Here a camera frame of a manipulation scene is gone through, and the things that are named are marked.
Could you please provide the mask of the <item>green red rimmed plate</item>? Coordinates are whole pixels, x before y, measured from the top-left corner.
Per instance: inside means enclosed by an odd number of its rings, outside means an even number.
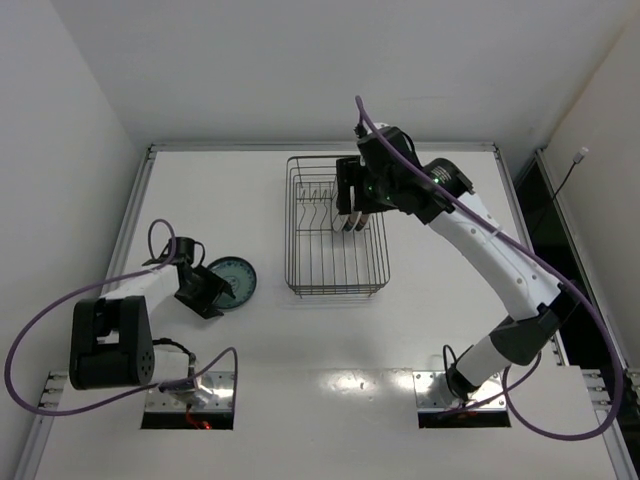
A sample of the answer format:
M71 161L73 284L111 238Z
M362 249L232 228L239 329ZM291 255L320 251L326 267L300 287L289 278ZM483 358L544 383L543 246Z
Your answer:
M359 231L361 229L361 227L359 226L360 224L360 217L361 217L361 213L360 212L352 212L344 226L343 226L343 230L345 232L351 232L351 231Z
M361 213L361 214L360 214L360 217L359 217L358 223L357 223L357 225L356 225L356 227L355 227L355 230L356 230L357 232L362 231L362 230L367 226L367 223L368 223L369 217L370 217L370 215L369 215L369 214L364 214L364 213Z

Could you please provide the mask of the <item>blue floral green plate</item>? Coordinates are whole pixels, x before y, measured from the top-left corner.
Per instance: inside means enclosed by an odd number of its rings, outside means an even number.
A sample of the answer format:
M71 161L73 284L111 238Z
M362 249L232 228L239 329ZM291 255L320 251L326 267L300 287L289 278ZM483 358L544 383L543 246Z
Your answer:
M218 299L216 306L220 310L238 309L253 296L257 287L257 274L247 260L226 256L211 262L207 268L225 280L232 289L233 297L223 293Z

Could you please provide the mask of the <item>white plate green line rim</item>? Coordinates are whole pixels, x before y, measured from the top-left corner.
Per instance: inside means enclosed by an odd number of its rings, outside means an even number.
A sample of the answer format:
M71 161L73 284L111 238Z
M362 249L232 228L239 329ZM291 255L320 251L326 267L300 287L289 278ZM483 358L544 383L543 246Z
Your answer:
M350 216L336 214L331 220L331 228L336 233L349 232L352 229Z

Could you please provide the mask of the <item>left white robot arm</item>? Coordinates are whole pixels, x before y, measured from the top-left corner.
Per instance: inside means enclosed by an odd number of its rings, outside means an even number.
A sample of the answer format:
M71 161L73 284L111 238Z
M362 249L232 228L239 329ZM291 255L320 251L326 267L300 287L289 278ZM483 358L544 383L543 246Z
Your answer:
M73 311L69 377L76 390L144 387L174 396L198 390L196 357L187 354L178 374L156 371L151 315L173 298L203 319L223 314L219 303L236 298L231 282L194 262L198 244L178 237L161 254L148 260L150 271L121 283L96 298L79 301Z

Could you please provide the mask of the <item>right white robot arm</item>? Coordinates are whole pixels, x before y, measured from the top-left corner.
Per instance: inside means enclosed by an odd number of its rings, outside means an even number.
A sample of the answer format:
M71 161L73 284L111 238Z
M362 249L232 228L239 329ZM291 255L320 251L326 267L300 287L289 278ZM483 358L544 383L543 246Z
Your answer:
M500 239L472 182L450 160L420 165L397 127L355 128L358 155L336 162L340 214L398 210L413 215L452 244L492 287L506 318L445 369L446 401L465 401L511 365L529 364L577 306L560 280Z

